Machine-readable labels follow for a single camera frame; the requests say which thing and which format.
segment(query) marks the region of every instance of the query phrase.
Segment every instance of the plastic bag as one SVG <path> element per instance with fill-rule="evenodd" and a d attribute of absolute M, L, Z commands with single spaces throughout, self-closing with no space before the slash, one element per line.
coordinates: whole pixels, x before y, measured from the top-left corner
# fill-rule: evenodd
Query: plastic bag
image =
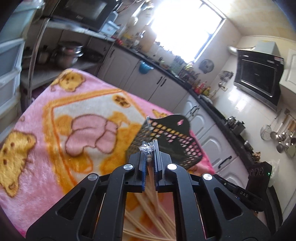
<path fill-rule="evenodd" d="M 275 183 L 276 178 L 277 178 L 277 176 L 279 174 L 279 162 L 280 162 L 280 159 L 278 159 L 278 160 L 268 160 L 266 162 L 269 163 L 270 165 L 272 165 L 272 171 L 271 171 L 270 180 L 269 180 L 269 183 L 268 183 L 268 187 L 271 187 Z"/>

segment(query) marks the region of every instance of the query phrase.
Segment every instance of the kitchen utensil rack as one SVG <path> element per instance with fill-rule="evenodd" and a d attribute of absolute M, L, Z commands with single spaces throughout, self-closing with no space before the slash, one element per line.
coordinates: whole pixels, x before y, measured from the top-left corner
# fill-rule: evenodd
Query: kitchen utensil rack
<path fill-rule="evenodd" d="M 45 66 L 44 68 L 42 68 L 42 67 L 39 68 L 38 66 L 36 66 L 37 52 L 38 52 L 40 42 L 41 42 L 41 39 L 43 37 L 44 31 L 46 28 L 69 30 L 72 32 L 88 35 L 88 36 L 90 36 L 88 44 L 90 43 L 92 37 L 107 40 L 109 42 L 112 42 L 112 45 L 115 42 L 115 39 L 110 38 L 102 33 L 97 33 L 97 32 L 94 32 L 94 31 L 91 31 L 91 30 L 88 30 L 88 29 L 85 29 L 85 28 L 82 28 L 82 27 L 79 27 L 79 26 L 76 26 L 76 25 L 73 25 L 73 24 L 70 24 L 67 22 L 56 22 L 56 21 L 50 20 L 50 18 L 44 18 L 40 21 L 42 23 L 40 25 L 39 32 L 38 32 L 38 35 L 37 35 L 37 38 L 36 38 L 36 41 L 35 41 L 35 44 L 33 47 L 29 70 L 23 71 L 21 73 L 21 76 L 23 77 L 23 78 L 21 78 L 21 81 L 22 81 L 22 83 L 25 84 L 24 86 L 26 87 L 26 89 L 28 91 L 26 99 L 25 99 L 25 108 L 26 109 L 32 103 L 32 91 L 35 88 L 54 80 L 55 77 L 58 76 L 58 74 L 61 72 L 61 70 L 57 71 L 57 68 L 53 67 L 51 64 Z M 108 56 L 108 54 L 112 48 L 112 45 L 109 48 L 109 51 L 107 52 L 105 57 Z M 83 63 L 82 61 L 79 61 L 76 64 L 76 66 L 74 65 L 74 68 L 87 69 L 87 68 L 93 67 L 93 66 L 95 66 L 94 63 L 90 63 L 88 61 L 84 61 L 84 63 Z"/>

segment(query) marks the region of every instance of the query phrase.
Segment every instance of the fleece blanket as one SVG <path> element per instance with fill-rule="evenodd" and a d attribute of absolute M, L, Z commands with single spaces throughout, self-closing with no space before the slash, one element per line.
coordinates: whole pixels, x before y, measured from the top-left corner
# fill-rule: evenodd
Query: fleece blanket
<path fill-rule="evenodd" d="M 88 174 L 105 175 L 126 163 L 125 151 L 146 116 L 169 114 L 86 72 L 65 70 L 24 112 L 1 148 L 2 209 L 25 237 L 30 225 Z M 206 153 L 192 172 L 214 173 Z M 172 196 L 159 200 L 173 218 Z M 126 210 L 157 233 L 133 194 Z M 125 226 L 136 230 L 128 221 Z"/>

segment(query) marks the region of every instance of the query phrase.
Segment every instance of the plastic storage bin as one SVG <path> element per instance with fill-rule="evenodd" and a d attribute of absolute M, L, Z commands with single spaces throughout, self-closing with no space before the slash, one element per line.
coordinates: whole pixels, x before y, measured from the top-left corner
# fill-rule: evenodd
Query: plastic storage bin
<path fill-rule="evenodd" d="M 21 68 L 24 45 L 24 39 L 10 40 L 0 44 L 0 77 L 14 68 Z"/>
<path fill-rule="evenodd" d="M 107 36 L 111 37 L 115 34 L 116 30 L 120 29 L 115 23 L 108 21 L 106 22 L 100 30 L 100 33 L 106 34 Z"/>
<path fill-rule="evenodd" d="M 0 43 L 21 37 L 25 38 L 34 14 L 41 6 L 42 2 L 39 1 L 20 3 L 0 32 Z"/>
<path fill-rule="evenodd" d="M 20 69 L 0 77 L 0 106 L 11 99 L 15 94 L 15 89 L 20 85 Z"/>
<path fill-rule="evenodd" d="M 19 116 L 20 114 L 20 93 L 0 106 L 0 134 Z"/>

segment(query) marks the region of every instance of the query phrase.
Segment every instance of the black basket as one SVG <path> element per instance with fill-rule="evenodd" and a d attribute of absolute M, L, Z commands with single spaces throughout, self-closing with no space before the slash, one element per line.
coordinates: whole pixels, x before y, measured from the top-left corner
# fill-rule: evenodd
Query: black basket
<path fill-rule="evenodd" d="M 158 141 L 159 150 L 171 156 L 172 162 L 186 170 L 202 160 L 201 147 L 190 133 L 190 123 L 182 115 L 160 119 L 147 117 L 132 141 L 127 156 L 139 152 L 142 142 Z"/>

